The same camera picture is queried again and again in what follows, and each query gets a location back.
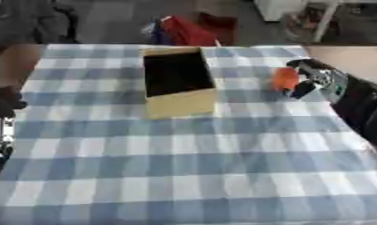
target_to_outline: open box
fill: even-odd
[[[210,113],[216,89],[199,47],[143,50],[150,119]]]

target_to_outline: white furniture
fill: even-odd
[[[279,21],[285,13],[301,11],[305,0],[255,0],[266,22]]]

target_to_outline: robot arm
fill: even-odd
[[[274,80],[278,80],[279,89],[288,97],[299,99],[313,90],[320,90],[331,103],[336,103],[344,94],[349,75],[330,65],[314,59],[303,59],[290,61],[286,66],[295,76],[293,87],[285,85],[285,69],[279,69]]]
[[[26,102],[11,87],[0,88],[0,171],[13,152],[14,110],[25,107]]]

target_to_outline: floor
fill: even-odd
[[[192,19],[195,11],[238,18],[236,46],[284,45],[289,41],[278,23],[264,23],[252,0],[59,0],[80,15],[82,43],[143,44],[141,29],[156,18],[176,14]],[[326,45],[377,44],[377,22],[345,17],[342,36]]]

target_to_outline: checkered tablecloth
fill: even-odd
[[[140,49],[49,46],[0,175],[1,224],[377,224],[377,156],[272,91],[301,47],[204,48],[214,113],[147,120]]]

